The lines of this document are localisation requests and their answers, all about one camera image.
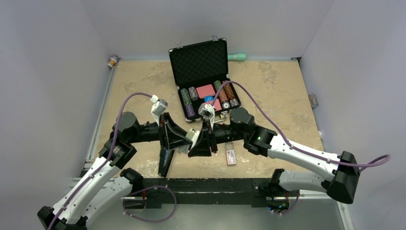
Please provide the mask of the pink card deck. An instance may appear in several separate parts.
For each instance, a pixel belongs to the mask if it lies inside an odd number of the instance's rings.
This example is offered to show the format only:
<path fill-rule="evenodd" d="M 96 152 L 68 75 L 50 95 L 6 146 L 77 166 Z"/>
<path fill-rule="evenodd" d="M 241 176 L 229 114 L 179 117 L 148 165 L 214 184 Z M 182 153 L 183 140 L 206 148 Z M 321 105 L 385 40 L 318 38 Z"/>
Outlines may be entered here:
<path fill-rule="evenodd" d="M 211 84 L 197 87 L 196 91 L 200 99 L 204 99 L 207 96 L 215 96 L 216 94 L 215 89 Z"/>

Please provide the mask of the small orange bottle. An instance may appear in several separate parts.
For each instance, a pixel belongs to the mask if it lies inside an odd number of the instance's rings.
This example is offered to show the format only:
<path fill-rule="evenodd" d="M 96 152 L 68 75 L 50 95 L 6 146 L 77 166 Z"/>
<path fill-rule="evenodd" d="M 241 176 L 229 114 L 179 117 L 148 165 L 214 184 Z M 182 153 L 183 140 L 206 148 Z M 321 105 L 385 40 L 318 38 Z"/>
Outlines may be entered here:
<path fill-rule="evenodd" d="M 118 62 L 119 62 L 119 57 L 117 55 L 113 55 L 113 56 L 110 57 L 110 60 L 107 63 L 107 65 L 110 68 L 113 68 Z"/>

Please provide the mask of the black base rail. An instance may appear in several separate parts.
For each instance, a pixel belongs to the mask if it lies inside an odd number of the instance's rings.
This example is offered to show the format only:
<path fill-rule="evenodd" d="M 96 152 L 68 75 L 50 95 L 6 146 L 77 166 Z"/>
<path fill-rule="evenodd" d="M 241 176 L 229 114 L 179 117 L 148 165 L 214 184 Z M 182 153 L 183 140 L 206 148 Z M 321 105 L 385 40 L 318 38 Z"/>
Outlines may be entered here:
<path fill-rule="evenodd" d="M 298 191 L 271 178 L 144 178 L 133 185 L 130 201 L 146 208 L 177 205 L 249 205 L 287 210 Z"/>

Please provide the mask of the red staple box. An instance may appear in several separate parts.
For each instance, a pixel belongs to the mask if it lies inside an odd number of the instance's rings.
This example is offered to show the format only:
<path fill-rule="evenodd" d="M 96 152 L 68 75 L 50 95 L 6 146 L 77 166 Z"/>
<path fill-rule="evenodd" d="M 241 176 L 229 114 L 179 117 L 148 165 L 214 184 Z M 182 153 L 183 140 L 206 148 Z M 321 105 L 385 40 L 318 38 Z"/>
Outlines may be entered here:
<path fill-rule="evenodd" d="M 228 166 L 236 165 L 237 163 L 234 146 L 232 142 L 226 143 L 226 161 Z"/>

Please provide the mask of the black poker chip case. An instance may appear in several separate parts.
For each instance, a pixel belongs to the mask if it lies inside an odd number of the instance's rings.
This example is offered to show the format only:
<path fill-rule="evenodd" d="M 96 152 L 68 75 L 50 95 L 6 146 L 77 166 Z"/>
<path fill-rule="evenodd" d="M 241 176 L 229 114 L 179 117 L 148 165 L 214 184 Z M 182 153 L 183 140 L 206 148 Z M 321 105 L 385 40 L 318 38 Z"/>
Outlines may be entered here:
<path fill-rule="evenodd" d="M 214 102 L 216 115 L 241 106 L 241 100 L 231 83 L 219 89 L 229 80 L 225 38 L 216 37 L 196 44 L 178 45 L 169 49 L 168 54 L 180 103 L 188 123 L 201 121 L 198 109 L 203 103 Z M 215 96 L 200 99 L 196 88 L 208 84 L 213 85 Z"/>

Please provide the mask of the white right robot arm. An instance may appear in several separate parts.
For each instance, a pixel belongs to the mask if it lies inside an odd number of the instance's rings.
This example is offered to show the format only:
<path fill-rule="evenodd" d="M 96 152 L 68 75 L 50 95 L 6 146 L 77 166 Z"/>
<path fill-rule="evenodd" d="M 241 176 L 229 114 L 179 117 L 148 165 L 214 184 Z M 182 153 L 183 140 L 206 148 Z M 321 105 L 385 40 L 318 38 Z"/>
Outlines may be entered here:
<path fill-rule="evenodd" d="M 341 203 L 354 202 L 361 172 L 352 153 L 328 153 L 284 140 L 281 134 L 257 125 L 254 116 L 244 108 L 231 111 L 228 125 L 203 122 L 188 157 L 210 157 L 218 144 L 236 140 L 242 140 L 243 147 L 254 155 L 288 161 L 307 169 L 306 172 L 275 170 L 269 181 L 273 194 L 303 189 L 326 193 Z"/>

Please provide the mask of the black stapler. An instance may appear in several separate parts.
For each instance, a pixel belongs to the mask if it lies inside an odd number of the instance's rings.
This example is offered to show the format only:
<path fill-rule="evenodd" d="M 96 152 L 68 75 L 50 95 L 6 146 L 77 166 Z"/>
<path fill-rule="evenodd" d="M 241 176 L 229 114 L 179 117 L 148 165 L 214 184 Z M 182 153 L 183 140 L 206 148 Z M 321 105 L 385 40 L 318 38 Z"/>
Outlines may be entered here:
<path fill-rule="evenodd" d="M 166 178 L 173 158 L 174 150 L 162 148 L 159 154 L 158 175 Z"/>

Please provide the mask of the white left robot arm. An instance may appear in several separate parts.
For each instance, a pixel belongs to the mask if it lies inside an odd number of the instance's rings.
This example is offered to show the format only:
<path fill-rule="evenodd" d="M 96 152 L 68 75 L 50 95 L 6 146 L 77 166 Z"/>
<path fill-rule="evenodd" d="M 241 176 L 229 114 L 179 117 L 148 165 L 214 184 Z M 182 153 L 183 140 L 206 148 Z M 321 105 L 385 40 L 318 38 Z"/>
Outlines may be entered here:
<path fill-rule="evenodd" d="M 160 142 L 161 176 L 166 176 L 175 149 L 189 149 L 193 141 L 168 113 L 157 122 L 139 124 L 131 112 L 124 112 L 113 126 L 111 138 L 80 181 L 59 202 L 42 207 L 37 216 L 47 230 L 87 230 L 100 214 L 125 195 L 137 196 L 143 177 L 124 166 L 135 155 L 134 143 Z"/>

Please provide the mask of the mint green bottle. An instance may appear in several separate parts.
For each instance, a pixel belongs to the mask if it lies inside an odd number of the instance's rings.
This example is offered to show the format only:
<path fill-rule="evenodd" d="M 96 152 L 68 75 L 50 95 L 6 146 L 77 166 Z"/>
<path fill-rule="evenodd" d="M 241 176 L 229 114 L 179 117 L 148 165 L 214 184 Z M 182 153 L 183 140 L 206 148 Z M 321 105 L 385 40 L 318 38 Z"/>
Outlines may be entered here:
<path fill-rule="evenodd" d="M 242 62 L 247 59 L 246 54 L 232 54 L 227 56 L 228 61 L 238 61 Z"/>

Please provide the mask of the beige stapler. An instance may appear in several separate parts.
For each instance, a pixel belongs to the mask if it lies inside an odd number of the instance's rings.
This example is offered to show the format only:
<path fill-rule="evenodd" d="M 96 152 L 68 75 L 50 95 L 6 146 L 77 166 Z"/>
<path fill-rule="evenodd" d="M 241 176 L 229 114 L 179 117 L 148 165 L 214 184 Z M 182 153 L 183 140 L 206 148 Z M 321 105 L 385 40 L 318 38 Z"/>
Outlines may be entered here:
<path fill-rule="evenodd" d="M 191 129 L 186 133 L 186 136 L 185 136 L 185 137 L 186 137 L 187 139 L 189 139 L 190 141 L 192 141 L 192 144 L 190 144 L 190 145 L 185 149 L 186 152 L 188 152 L 189 150 L 191 150 L 191 149 L 194 147 L 194 145 L 195 145 L 196 142 L 197 142 L 197 139 L 198 139 L 199 135 L 200 135 L 200 131 L 197 130 L 197 129 L 194 129 L 194 128 L 191 128 Z"/>

